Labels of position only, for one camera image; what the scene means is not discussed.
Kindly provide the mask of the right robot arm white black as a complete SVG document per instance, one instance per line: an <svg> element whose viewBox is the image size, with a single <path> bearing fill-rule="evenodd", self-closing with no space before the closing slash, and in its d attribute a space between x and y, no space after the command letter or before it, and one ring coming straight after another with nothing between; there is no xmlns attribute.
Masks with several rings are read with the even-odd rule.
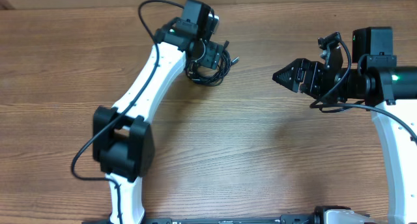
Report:
<svg viewBox="0 0 417 224"><path fill-rule="evenodd" d="M382 146L389 223L416 222L416 67L398 66L391 27L353 31L352 49L339 32L318 39L323 62L295 59L272 79L314 98L322 113L364 109Z"/></svg>

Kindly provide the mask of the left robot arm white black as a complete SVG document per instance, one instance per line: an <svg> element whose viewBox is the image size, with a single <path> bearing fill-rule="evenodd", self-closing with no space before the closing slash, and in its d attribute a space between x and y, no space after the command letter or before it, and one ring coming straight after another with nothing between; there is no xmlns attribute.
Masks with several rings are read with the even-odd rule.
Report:
<svg viewBox="0 0 417 224"><path fill-rule="evenodd" d="M219 17L209 5L187 0L182 14L150 38L145 66L111 108L93 115L93 159L109 182L112 212L106 223L143 223L142 179L154 158L152 120L173 81L190 65L215 69L225 48L212 42Z"/></svg>

